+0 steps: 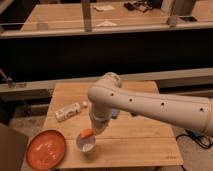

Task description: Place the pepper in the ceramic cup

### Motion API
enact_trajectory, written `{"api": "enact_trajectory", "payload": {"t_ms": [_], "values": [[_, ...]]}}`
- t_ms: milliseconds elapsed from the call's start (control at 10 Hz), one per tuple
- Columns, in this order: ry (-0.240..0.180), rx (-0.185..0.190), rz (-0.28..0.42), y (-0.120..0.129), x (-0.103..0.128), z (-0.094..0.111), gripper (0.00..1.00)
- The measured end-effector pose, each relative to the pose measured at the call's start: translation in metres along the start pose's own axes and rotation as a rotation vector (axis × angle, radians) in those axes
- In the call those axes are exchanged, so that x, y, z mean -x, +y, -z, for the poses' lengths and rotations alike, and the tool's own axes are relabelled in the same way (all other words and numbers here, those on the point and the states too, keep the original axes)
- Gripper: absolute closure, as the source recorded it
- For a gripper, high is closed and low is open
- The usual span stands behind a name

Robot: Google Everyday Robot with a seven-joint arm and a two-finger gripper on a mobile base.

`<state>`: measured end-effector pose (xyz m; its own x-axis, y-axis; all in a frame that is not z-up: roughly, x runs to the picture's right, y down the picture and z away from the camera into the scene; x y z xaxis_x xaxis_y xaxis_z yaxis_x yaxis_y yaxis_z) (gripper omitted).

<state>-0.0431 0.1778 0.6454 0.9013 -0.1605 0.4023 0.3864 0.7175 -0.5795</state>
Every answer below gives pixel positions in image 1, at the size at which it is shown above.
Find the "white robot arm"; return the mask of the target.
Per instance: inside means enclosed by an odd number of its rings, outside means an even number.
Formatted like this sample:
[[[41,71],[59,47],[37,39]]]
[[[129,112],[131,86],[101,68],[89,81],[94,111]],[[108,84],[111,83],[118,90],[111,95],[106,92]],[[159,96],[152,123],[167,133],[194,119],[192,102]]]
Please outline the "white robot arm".
[[[108,72],[88,89],[89,116],[97,135],[117,109],[213,137],[213,99],[130,91],[121,85],[120,77]]]

